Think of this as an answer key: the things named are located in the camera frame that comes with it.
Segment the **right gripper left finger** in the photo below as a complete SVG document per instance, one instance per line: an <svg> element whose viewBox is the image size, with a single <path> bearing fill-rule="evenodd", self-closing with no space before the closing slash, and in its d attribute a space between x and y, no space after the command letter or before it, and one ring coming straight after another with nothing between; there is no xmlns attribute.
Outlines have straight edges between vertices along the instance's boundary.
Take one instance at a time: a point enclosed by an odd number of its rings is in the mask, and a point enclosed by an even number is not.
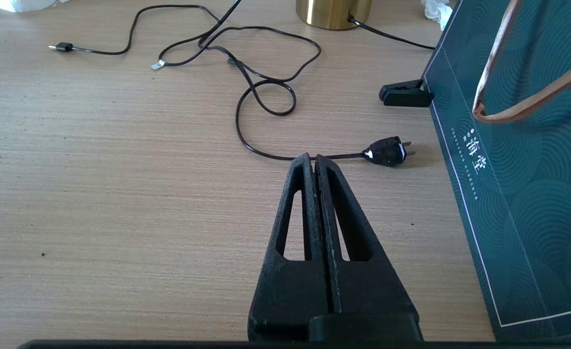
<svg viewBox="0 0 571 349"><path fill-rule="evenodd" d="M334 216L318 183L326 157L308 153L292 160L248 314L251 341L308 341L313 319L334 311L332 263ZM301 193L302 261L285 257L294 196Z"/></svg>

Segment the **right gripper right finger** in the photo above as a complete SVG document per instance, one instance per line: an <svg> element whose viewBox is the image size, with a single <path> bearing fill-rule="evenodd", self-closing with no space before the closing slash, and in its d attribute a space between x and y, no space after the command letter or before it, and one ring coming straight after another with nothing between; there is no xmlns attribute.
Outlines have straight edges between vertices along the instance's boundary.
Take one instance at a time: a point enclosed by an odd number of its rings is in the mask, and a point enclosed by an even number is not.
<svg viewBox="0 0 571 349"><path fill-rule="evenodd" d="M329 312L316 341L421 341L416 307L336 163L315 161Z"/></svg>

